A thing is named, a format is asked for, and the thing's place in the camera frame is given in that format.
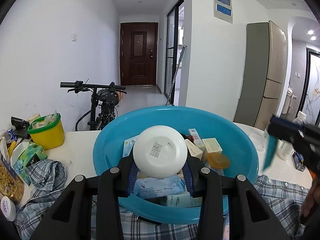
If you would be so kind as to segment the person left hand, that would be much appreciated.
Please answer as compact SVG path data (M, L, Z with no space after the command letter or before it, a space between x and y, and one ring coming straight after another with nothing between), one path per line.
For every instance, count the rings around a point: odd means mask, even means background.
M312 186L308 192L308 195L302 205L300 215L307 217L313 205L315 203L319 204L319 202L320 202L319 178L315 178L312 182Z

